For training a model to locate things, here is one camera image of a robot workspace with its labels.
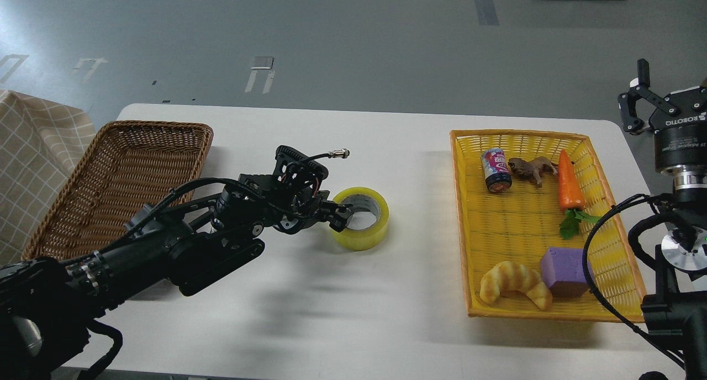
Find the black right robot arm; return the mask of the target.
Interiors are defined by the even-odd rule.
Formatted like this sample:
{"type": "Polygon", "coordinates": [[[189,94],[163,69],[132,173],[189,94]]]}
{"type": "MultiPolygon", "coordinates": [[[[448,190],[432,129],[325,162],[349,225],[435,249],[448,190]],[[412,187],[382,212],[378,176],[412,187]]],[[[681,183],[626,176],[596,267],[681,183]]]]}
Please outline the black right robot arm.
{"type": "Polygon", "coordinates": [[[705,378],[705,291],[682,292],[677,272],[705,277],[705,84],[659,96],[651,91],[649,64],[617,98],[624,131],[649,131],[655,169],[673,180],[671,193],[657,196],[657,214],[628,234],[634,255],[654,270],[656,291],[641,303],[649,341],[682,353],[687,379],[705,378]]]}

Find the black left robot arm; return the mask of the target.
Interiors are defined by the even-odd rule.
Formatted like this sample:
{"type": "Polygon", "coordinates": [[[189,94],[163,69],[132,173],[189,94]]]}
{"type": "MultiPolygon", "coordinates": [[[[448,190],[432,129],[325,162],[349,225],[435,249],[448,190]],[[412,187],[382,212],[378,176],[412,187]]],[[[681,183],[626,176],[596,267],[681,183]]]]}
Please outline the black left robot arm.
{"type": "Polygon", "coordinates": [[[80,379],[98,377],[116,358],[122,333],[99,322],[109,310],[168,280],[192,296],[259,257],[263,230],[293,235],[317,223],[346,229],[353,210],[321,189],[328,169],[320,159],[276,149],[270,175],[199,178],[145,204],[108,246],[68,260],[36,257],[2,267],[2,378],[49,379],[83,352],[93,333],[113,345],[80,379]]]}

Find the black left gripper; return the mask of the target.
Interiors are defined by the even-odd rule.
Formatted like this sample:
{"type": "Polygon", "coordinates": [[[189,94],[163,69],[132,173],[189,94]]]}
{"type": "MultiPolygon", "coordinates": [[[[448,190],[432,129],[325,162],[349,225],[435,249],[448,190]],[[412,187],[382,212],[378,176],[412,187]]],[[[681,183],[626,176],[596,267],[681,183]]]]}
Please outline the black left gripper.
{"type": "Polygon", "coordinates": [[[316,223],[328,222],[333,230],[344,230],[354,215],[352,204],[328,200],[328,191],[272,188],[268,191],[268,226],[284,234],[297,234],[316,223]]]}

